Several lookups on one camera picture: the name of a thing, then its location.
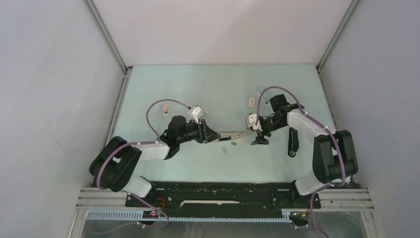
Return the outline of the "beige black long stapler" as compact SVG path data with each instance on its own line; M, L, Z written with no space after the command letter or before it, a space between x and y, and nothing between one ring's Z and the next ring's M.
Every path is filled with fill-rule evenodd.
M214 140L213 143L238 140L238 139L253 135L254 133L255 132L251 130L220 132L219 134L221 137L219 139Z

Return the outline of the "pink stapler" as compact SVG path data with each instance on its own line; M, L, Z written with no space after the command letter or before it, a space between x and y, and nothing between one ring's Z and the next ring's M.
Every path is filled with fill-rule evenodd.
M170 109L170 105L169 105L169 103L164 103L164 105L163 105L162 109L163 109L163 113L164 113L165 115L168 115L168 114L169 114L169 109Z

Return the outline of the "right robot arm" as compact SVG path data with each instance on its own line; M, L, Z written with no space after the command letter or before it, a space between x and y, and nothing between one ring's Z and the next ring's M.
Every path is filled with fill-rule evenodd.
M341 184L358 172L358 162L353 138L349 131L329 130L309 118L303 106L290 104L283 94L269 101L273 113L268 116L250 114L247 128L256 132L253 145L268 145L272 132L289 127L288 154L294 157L299 149L298 135L313 144L312 169L293 182L294 190L288 193L288 201L294 207L303 206L308 194L327 184Z

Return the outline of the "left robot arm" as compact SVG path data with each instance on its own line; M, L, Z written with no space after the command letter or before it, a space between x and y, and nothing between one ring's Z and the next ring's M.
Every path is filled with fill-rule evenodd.
M120 136L112 138L89 166L89 173L100 189L125 191L137 196L144 206L152 206L157 199L153 184L137 172L142 161L168 160L185 142L206 144L221 135L211 129L204 119L187 121L184 116L172 117L158 141L128 142Z

